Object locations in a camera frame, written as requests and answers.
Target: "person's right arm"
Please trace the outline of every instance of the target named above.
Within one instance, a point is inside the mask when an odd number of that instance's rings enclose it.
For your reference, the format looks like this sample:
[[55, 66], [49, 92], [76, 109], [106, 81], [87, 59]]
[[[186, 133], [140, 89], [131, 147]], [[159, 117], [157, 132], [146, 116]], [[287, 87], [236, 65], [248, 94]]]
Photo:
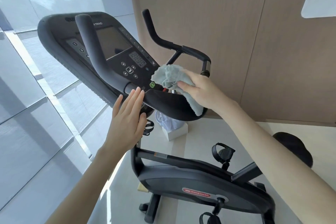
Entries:
[[199, 104], [231, 127], [273, 188], [304, 224], [336, 223], [336, 192], [252, 120], [209, 78], [185, 70], [195, 87], [178, 82]]

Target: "brown wall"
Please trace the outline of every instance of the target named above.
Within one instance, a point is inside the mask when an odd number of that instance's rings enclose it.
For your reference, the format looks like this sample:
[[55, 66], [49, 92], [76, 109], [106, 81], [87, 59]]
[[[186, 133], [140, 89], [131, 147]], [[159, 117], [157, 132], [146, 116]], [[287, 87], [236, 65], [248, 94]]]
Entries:
[[[336, 121], [336, 18], [303, 19], [305, 0], [132, 0], [141, 44], [164, 64], [172, 51], [148, 35], [206, 53], [211, 79], [255, 120]], [[201, 63], [178, 64], [199, 72]]]

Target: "person's left arm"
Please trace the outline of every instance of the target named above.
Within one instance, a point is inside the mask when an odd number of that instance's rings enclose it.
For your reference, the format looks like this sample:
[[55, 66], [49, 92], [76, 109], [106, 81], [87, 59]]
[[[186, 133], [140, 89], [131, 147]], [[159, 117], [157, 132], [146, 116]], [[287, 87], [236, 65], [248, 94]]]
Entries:
[[144, 95], [139, 87], [132, 90], [121, 107], [122, 95], [119, 96], [113, 106], [112, 121], [105, 143], [82, 178], [45, 224], [87, 223], [116, 164], [142, 136], [147, 123], [145, 113], [139, 118]]

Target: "yellow wooden block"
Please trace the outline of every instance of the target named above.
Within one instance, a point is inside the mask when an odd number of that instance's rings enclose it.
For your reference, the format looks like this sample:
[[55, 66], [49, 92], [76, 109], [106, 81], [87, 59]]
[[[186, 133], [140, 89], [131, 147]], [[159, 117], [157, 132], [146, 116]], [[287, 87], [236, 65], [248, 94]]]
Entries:
[[145, 186], [142, 185], [142, 183], [139, 183], [138, 191], [149, 192], [148, 189], [146, 189]]

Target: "display screen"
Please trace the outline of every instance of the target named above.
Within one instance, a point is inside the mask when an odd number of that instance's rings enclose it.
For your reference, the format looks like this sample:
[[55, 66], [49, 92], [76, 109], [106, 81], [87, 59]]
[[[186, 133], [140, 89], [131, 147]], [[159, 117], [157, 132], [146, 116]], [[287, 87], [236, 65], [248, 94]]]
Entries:
[[106, 59], [132, 47], [114, 27], [98, 29], [97, 35]]

